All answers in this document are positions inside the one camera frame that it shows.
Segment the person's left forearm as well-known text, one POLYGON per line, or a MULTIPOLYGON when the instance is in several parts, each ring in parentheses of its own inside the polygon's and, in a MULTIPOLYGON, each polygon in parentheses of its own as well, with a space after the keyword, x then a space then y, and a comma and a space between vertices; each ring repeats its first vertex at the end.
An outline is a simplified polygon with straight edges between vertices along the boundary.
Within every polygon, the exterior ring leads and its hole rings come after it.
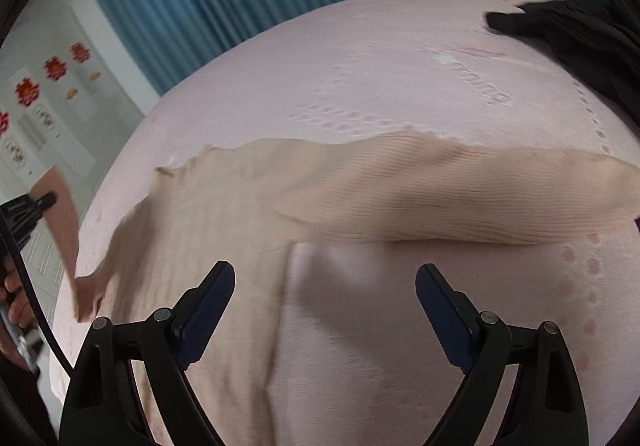
POLYGON ((39 205, 62 257, 66 277, 72 282, 79 253, 79 224, 70 188, 62 173, 53 166, 36 181, 29 196, 39 205))

